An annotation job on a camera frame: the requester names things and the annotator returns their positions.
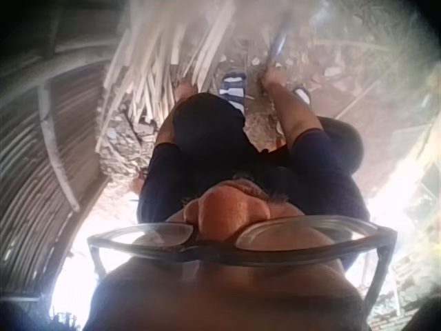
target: person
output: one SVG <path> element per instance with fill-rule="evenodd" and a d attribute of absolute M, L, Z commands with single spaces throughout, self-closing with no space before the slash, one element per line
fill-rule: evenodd
<path fill-rule="evenodd" d="M 259 268 L 247 255 L 351 240 L 345 231 L 291 228 L 297 219 L 369 222 L 351 178 L 362 154 L 355 130 L 319 119 L 304 89 L 287 89 L 282 70 L 269 68 L 261 82 L 286 140 L 273 152 L 257 151 L 243 132 L 243 73 L 223 79 L 222 97 L 197 93 L 189 82 L 177 87 L 140 193 L 138 226 L 157 229 L 147 241 L 172 254 L 169 246 L 182 250 L 190 240 L 183 233 L 191 225 L 204 257 L 195 257 L 192 245 L 181 262 L 178 254 L 167 261 L 136 253 L 96 289 L 85 331 L 368 330 L 362 299 L 345 278 L 356 256 Z M 219 263 L 233 246 L 224 260 L 234 262 Z M 250 260 L 241 265 L 245 256 Z M 265 263 L 272 257 L 265 255 Z"/>

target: eyeglasses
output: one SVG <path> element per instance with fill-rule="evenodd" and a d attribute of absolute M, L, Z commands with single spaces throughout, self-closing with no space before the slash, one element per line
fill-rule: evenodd
<path fill-rule="evenodd" d="M 334 243 L 295 249 L 295 243 L 280 240 L 281 237 L 289 238 L 291 232 L 294 234 L 305 228 L 325 234 Z M 254 223 L 222 243 L 198 240 L 195 225 L 171 222 L 144 223 L 98 234 L 88 238 L 88 243 L 100 278 L 106 275 L 99 254 L 100 248 L 144 259 L 177 263 L 201 260 L 245 267 L 325 263 L 376 249 L 378 264 L 363 303 L 363 317 L 367 318 L 386 277 L 396 238 L 396 231 L 390 228 L 350 217 L 320 215 Z"/>

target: black eyeglass frame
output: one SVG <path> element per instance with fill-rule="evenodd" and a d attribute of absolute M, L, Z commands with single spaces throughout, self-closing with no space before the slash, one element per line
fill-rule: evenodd
<path fill-rule="evenodd" d="M 135 225 L 128 228 L 118 229 L 103 234 L 97 234 L 88 238 L 88 244 L 95 271 L 99 278 L 106 275 L 105 268 L 99 256 L 99 248 L 109 248 L 127 253 L 133 257 L 144 259 L 164 260 L 169 262 L 189 262 L 189 261 L 209 261 L 224 265 L 235 265 L 243 267 L 267 267 L 267 266 L 295 266 L 308 265 L 341 259 L 354 254 L 360 254 L 373 249 L 377 250 L 378 264 L 375 270 L 371 286 L 369 287 L 363 303 L 363 317 L 367 319 L 373 305 L 380 294 L 381 285 L 387 274 L 390 261 L 395 248 L 397 232 L 390 228 L 382 227 L 373 223 L 368 223 L 351 217 L 320 215 L 320 216 L 301 216 L 283 217 L 271 219 L 258 223 L 253 223 L 243 228 L 239 233 L 231 238 L 236 242 L 248 229 L 265 225 L 278 225 L 295 221 L 296 226 L 307 226 L 309 228 L 329 228 L 332 230 L 349 230 L 365 235 L 364 238 L 335 243 L 316 248 L 305 248 L 301 250 L 286 251 L 252 251 L 237 248 L 234 245 L 219 243 L 215 241 L 199 241 L 197 239 L 197 227 L 186 223 L 176 223 L 192 227 L 192 233 L 184 243 L 172 247 L 152 248 L 144 245 L 126 244 L 112 241 L 112 238 L 138 230 Z"/>

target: hand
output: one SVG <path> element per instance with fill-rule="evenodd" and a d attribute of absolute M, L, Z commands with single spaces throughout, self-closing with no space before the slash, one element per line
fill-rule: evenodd
<path fill-rule="evenodd" d="M 276 67 L 268 68 L 262 79 L 263 88 L 268 92 L 270 86 L 274 84 L 285 87 L 287 85 L 287 77 L 285 73 Z"/>
<path fill-rule="evenodd" d="M 174 96 L 176 97 L 176 102 L 186 100 L 198 93 L 198 86 L 196 84 L 192 85 L 190 79 L 184 79 L 181 81 L 174 91 Z"/>

